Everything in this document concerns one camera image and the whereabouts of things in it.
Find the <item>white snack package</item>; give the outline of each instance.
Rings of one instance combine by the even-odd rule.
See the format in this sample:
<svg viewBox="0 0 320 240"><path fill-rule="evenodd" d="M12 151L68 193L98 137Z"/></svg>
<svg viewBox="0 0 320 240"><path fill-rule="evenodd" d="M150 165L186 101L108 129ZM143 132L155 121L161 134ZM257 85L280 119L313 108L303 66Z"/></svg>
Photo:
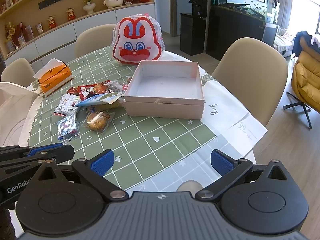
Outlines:
<svg viewBox="0 0 320 240"><path fill-rule="evenodd" d="M79 102L81 102L80 96L65 94L62 96L62 99L53 114L60 116L71 115L77 111L78 107L75 105Z"/></svg>

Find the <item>metal screw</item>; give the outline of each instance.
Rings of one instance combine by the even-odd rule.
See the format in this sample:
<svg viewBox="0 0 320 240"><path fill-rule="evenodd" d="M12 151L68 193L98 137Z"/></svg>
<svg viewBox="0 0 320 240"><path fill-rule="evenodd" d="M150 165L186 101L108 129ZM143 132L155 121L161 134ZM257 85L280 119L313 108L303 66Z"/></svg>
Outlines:
<svg viewBox="0 0 320 240"><path fill-rule="evenodd" d="M112 198L124 198L125 197L125 192L123 190L114 190L110 193L110 196Z"/></svg>
<svg viewBox="0 0 320 240"><path fill-rule="evenodd" d="M210 190L201 190L198 192L200 198L212 198L214 196L213 192Z"/></svg>

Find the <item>dining table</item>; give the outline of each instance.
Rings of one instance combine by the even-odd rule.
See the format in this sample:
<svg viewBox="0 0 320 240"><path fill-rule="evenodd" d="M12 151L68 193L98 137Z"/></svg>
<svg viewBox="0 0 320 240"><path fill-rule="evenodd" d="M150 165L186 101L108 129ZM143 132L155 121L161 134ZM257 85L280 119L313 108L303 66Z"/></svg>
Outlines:
<svg viewBox="0 0 320 240"><path fill-rule="evenodd" d="M168 51L163 51L159 60L189 61ZM39 99L28 110L20 146L39 147L58 142L57 122L63 117L53 112L70 87L106 80L126 83L137 67L115 60L111 46L67 65L74 78L47 97L39 93ZM121 107L108 110L115 115L100 134L84 126L88 113L82 107L77 112L80 136L67 142L73 146L75 156L61 164L91 159L111 149L114 165L104 178L131 195L133 191L176 191L188 180L208 186L220 177L211 166L214 149L234 159L245 157L255 163L252 148L267 130L217 80L201 67L199 71L205 101L201 120L128 116Z"/></svg>

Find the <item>ribbed gray panel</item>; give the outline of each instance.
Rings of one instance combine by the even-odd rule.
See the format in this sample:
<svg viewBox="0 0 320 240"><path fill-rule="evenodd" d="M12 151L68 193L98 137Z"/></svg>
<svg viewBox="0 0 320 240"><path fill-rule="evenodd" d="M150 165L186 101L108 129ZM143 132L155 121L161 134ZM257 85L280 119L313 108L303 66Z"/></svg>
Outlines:
<svg viewBox="0 0 320 240"><path fill-rule="evenodd" d="M187 192L135 192L126 202L112 203L92 227L58 240L307 240L298 232L287 236L254 236L229 225L211 203ZM25 233L22 240L52 240Z"/></svg>

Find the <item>green checkered tablecloth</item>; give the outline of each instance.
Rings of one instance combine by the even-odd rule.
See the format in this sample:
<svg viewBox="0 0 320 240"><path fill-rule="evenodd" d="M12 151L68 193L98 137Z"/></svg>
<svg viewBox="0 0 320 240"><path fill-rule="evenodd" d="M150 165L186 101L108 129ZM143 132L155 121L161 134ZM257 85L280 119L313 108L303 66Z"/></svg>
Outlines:
<svg viewBox="0 0 320 240"><path fill-rule="evenodd" d="M52 113L70 86L106 80L125 82L136 69L136 66L123 65L113 59L110 47L87 54L68 65L74 79L42 101L30 132L30 146L58 142L57 121L61 117ZM203 85L211 79L208 74L203 76ZM199 120L128 116L124 108L110 112L116 114L103 135L82 127L87 113L84 108L78 112L81 136L68 142L75 149L75 156L68 163L78 158L91 159L103 150L111 149L115 163L104 177L122 189L129 189L160 173L216 137Z"/></svg>

